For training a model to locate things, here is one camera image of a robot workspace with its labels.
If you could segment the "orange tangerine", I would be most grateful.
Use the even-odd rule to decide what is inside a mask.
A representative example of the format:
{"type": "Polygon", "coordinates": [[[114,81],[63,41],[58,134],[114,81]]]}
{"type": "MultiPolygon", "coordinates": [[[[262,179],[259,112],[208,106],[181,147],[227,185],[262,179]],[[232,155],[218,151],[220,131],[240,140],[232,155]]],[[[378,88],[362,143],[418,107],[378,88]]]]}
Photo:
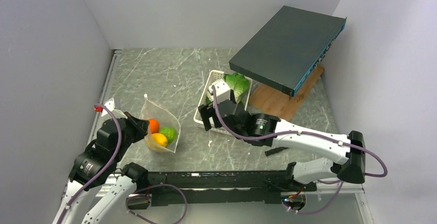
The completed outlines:
{"type": "Polygon", "coordinates": [[[151,134],[158,133],[160,130],[160,123],[154,118],[149,119],[148,122],[149,122],[148,128],[150,130],[150,133],[151,134]]]}

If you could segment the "yellow lemon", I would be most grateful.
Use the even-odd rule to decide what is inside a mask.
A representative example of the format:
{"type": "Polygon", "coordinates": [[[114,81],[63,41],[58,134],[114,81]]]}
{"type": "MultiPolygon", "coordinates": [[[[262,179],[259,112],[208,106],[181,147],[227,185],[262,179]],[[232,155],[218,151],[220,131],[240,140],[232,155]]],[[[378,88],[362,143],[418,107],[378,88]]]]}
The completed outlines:
{"type": "Polygon", "coordinates": [[[161,133],[153,133],[152,134],[153,142],[161,147],[167,147],[168,139],[164,134],[161,133]]]}

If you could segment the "polka dot zip top bag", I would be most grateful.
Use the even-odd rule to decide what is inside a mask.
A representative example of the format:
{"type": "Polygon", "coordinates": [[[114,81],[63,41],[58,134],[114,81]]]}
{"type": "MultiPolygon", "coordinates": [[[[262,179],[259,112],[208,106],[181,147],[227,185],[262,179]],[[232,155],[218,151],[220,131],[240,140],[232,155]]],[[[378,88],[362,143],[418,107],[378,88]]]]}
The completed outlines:
{"type": "Polygon", "coordinates": [[[149,122],[148,134],[144,138],[149,150],[154,152],[176,152],[181,125],[169,110],[149,100],[147,94],[144,94],[140,119],[149,122]]]}

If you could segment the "light green round fruit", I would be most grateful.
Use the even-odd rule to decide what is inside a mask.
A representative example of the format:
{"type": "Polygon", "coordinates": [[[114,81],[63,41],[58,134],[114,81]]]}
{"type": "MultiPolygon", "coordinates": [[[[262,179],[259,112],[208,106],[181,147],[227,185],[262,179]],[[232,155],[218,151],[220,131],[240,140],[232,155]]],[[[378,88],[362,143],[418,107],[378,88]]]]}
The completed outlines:
{"type": "Polygon", "coordinates": [[[164,134],[167,137],[168,145],[170,145],[178,137],[177,130],[169,126],[160,128],[159,133],[164,134]]]}

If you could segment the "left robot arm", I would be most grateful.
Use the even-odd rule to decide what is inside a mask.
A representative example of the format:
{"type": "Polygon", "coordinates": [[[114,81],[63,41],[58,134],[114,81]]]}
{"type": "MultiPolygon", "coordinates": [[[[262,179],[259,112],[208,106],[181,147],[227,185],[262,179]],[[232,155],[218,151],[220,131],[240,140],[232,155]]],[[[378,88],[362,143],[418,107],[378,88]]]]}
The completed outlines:
{"type": "Polygon", "coordinates": [[[105,116],[107,120],[97,130],[95,139],[74,160],[54,223],[100,222],[114,203],[125,195],[127,188],[135,193],[147,189],[147,169],[130,163],[123,168],[115,192],[103,197],[103,202],[96,207],[91,206],[130,145],[149,133],[149,121],[128,112],[116,111],[105,116]]]}

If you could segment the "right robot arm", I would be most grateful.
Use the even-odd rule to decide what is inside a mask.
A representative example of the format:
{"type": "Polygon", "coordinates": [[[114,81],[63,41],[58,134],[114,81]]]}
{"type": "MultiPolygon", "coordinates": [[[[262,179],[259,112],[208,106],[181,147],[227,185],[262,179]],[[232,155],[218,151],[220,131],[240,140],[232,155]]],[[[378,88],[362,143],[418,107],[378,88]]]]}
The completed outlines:
{"type": "Polygon", "coordinates": [[[205,130],[223,127],[253,146],[286,147],[318,155],[310,162],[288,164],[284,184],[291,191],[316,180],[336,177],[347,183],[365,181],[363,134],[331,134],[295,125],[264,113],[250,114],[231,100],[198,106],[205,130]]]}

